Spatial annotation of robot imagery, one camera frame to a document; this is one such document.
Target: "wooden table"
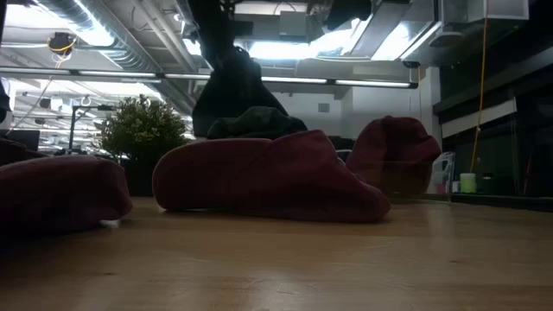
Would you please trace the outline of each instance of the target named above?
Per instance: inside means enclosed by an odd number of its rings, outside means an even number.
[[[0,310],[553,310],[553,214],[395,205],[377,225],[161,213],[0,256]]]

